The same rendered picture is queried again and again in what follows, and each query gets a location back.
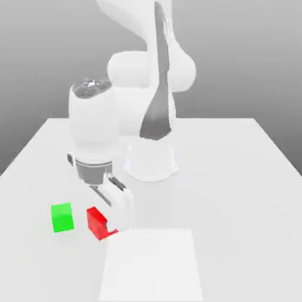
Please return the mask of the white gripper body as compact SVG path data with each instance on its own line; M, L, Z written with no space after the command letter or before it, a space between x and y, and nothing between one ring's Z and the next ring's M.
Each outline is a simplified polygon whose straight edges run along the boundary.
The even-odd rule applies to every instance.
M97 209L106 217L107 227L134 227L134 198L127 188L121 190L110 181L89 187L102 201Z

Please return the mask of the small red cube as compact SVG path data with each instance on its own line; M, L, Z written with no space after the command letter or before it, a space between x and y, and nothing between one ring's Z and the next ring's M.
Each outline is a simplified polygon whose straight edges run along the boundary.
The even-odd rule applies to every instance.
M95 206L88 208L86 212L88 228L99 241L118 233L117 229L108 231L106 217Z

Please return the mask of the small green cube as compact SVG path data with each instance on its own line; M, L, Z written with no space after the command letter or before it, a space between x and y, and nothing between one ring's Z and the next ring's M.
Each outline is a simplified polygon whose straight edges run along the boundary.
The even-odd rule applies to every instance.
M55 233L74 229L71 203L51 205L51 220Z

